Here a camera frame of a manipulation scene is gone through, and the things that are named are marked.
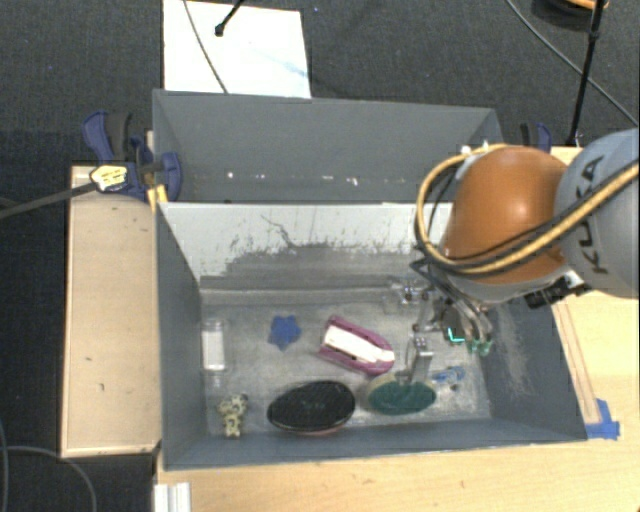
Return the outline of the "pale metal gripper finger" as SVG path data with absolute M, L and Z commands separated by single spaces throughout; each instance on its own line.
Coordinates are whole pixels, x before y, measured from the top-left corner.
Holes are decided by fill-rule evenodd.
M 408 382 L 410 384 L 430 382 L 430 368 L 434 352 L 431 342 L 423 336 L 414 336 L 408 348 Z
M 416 313 L 429 299 L 431 287 L 418 281 L 393 281 L 383 294 L 385 313 Z

